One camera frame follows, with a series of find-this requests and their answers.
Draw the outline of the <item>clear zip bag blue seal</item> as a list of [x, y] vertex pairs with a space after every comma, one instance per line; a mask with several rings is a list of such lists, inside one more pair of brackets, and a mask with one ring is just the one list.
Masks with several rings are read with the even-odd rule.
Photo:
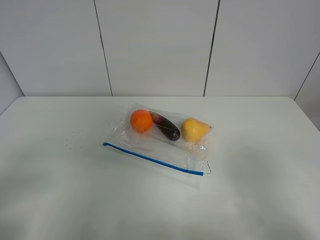
[[[134, 111], [140, 109], [167, 118], [178, 127], [180, 139], [168, 140], [154, 123], [147, 132], [136, 132], [130, 125], [130, 117]], [[149, 107], [138, 102], [128, 106], [116, 105], [106, 114], [107, 137], [101, 146], [110, 160], [114, 162], [137, 160], [192, 177], [208, 178], [213, 175], [213, 165], [209, 160], [209, 137], [213, 131], [211, 124], [191, 115]], [[182, 135], [181, 125], [188, 118], [210, 125], [210, 132], [198, 141], [186, 141]]]

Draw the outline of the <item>dark purple eggplant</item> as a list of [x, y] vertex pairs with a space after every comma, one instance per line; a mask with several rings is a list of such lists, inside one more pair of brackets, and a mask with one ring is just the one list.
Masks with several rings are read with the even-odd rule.
[[180, 139], [181, 133], [175, 124], [154, 111], [149, 111], [149, 114], [153, 123], [168, 140], [175, 142]]

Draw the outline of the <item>orange fruit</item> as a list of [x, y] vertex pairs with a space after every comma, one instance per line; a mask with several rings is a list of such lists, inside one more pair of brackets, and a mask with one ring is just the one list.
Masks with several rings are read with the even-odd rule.
[[143, 134], [152, 128], [153, 119], [147, 110], [138, 109], [131, 114], [130, 125], [136, 132]]

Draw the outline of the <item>yellow pear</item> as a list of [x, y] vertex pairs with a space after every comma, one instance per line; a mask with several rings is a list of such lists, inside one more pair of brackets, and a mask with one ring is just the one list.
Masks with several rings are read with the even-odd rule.
[[196, 142], [210, 132], [211, 126], [195, 118], [187, 118], [181, 125], [183, 138], [187, 142]]

